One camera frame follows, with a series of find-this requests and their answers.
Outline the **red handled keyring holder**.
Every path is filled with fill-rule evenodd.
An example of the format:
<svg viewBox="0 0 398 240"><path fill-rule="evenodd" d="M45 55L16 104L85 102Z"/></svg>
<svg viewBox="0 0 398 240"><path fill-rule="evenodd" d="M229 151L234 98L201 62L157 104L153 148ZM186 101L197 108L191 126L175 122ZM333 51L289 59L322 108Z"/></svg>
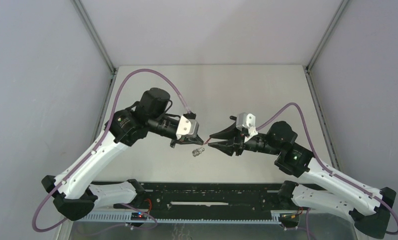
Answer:
<svg viewBox="0 0 398 240"><path fill-rule="evenodd" d="M199 156L199 155L205 150L205 146L209 143L209 141L210 141L211 139L212 139L211 137L208 138L199 148L194 149L194 150L192 151L193 157Z"/></svg>

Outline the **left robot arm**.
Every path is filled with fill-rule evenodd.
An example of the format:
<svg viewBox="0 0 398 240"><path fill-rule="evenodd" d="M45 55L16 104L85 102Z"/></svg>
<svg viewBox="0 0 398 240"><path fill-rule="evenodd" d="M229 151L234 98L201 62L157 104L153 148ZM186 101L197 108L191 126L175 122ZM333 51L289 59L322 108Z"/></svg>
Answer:
<svg viewBox="0 0 398 240"><path fill-rule="evenodd" d="M41 183L52 194L57 211L68 220L77 221L101 207L143 206L146 193L137 180L105 185L93 184L93 180L114 158L148 133L170 139L172 148L176 144L202 145L195 114L168 114L172 104L165 90L154 87L145 91L139 101L114 113L84 156L61 174L45 176Z"/></svg>

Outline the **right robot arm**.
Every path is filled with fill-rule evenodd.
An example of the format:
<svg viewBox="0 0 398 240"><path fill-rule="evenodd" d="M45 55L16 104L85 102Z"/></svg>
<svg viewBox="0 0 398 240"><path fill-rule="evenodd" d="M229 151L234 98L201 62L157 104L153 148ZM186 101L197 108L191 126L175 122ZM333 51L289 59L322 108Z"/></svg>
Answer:
<svg viewBox="0 0 398 240"><path fill-rule="evenodd" d="M277 156L274 164L279 170L325 189L318 191L286 180L277 196L280 207L290 209L296 205L324 211L351 222L372 238L383 239L396 192L389 187L378 189L359 182L318 160L312 151L295 142L297 136L285 121L272 124L266 134L250 133L233 123L212 134L210 137L215 142L209 146L229 156L239 156L244 151Z"/></svg>

